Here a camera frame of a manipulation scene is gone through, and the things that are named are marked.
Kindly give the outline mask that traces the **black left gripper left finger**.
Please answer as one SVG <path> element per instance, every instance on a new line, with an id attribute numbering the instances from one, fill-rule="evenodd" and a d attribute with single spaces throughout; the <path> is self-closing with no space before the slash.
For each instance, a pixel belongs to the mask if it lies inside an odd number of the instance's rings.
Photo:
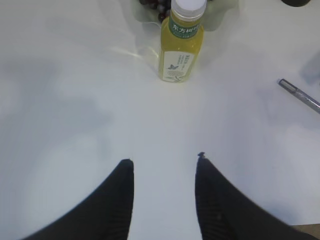
<path id="1" fill-rule="evenodd" d="M 134 163 L 121 160 L 86 199 L 29 240 L 126 240 L 134 203 Z"/>

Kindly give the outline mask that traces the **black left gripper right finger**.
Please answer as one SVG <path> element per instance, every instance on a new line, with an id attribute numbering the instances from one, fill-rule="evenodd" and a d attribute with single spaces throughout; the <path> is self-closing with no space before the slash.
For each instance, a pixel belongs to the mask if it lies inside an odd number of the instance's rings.
<path id="1" fill-rule="evenodd" d="M 198 154 L 195 207 L 204 240 L 313 240 L 277 219 L 239 191 L 206 158 Z"/>

